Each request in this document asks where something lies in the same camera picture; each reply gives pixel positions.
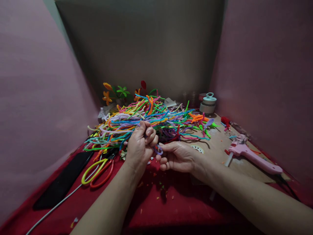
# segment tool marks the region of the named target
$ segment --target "forearm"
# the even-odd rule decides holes
[[[120,234],[141,172],[125,162],[113,180],[71,232],[77,234]]]
[[[267,234],[309,234],[312,210],[284,193],[234,172],[203,156],[197,158],[194,175],[210,185],[250,222]]]

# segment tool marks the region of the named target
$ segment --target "black phone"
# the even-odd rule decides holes
[[[77,177],[86,167],[93,153],[93,151],[78,153],[35,202],[33,209],[51,209],[62,201]]]

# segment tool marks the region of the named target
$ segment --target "glue gun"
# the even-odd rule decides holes
[[[276,175],[283,173],[283,169],[277,165],[273,165],[269,163],[268,161],[260,158],[258,155],[256,155],[253,151],[251,151],[247,144],[247,137],[245,135],[239,135],[237,136],[233,142],[231,143],[228,151],[230,154],[230,160],[231,156],[235,155],[236,157],[239,157],[240,155],[245,156],[247,159],[249,159],[251,162],[253,162],[255,165],[260,167],[265,172]]]

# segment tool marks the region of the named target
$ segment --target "black cable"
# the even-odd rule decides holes
[[[297,201],[301,202],[300,199],[298,198],[298,196],[296,195],[296,193],[295,193],[295,192],[292,190],[292,188],[289,186],[289,184],[287,183],[287,181],[285,181],[285,179],[284,179],[281,175],[277,175],[277,177],[280,179],[280,181],[281,181],[284,185],[286,185],[286,186],[289,188],[289,190],[290,190],[291,194],[293,195],[293,197],[294,197]]]

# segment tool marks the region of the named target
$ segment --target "power cord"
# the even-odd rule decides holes
[[[95,172],[96,170],[98,169],[99,165],[96,167],[96,169],[87,177],[86,180],[88,180]],[[35,225],[27,232],[26,235],[29,235],[33,229],[38,225],[40,224],[49,214],[51,214],[58,206],[60,206],[66,199],[68,199],[70,196],[72,196],[72,194],[74,192],[76,192],[80,187],[82,186],[82,184],[80,184],[80,186],[78,186],[73,192],[71,192],[68,196],[66,196],[62,201],[60,201],[55,207],[53,207],[47,214],[45,214],[40,220],[38,220],[37,223],[35,223]]]
[[[291,194],[293,195],[293,197],[294,197],[297,201],[301,202],[300,199],[298,198],[298,196],[296,195],[296,193],[295,193],[295,192],[292,190],[292,188],[289,186],[289,184],[287,183],[287,181],[286,181],[281,175],[277,175],[277,177],[280,179],[280,181],[281,181],[284,185],[286,185],[286,186],[289,188],[289,190],[290,190]]]

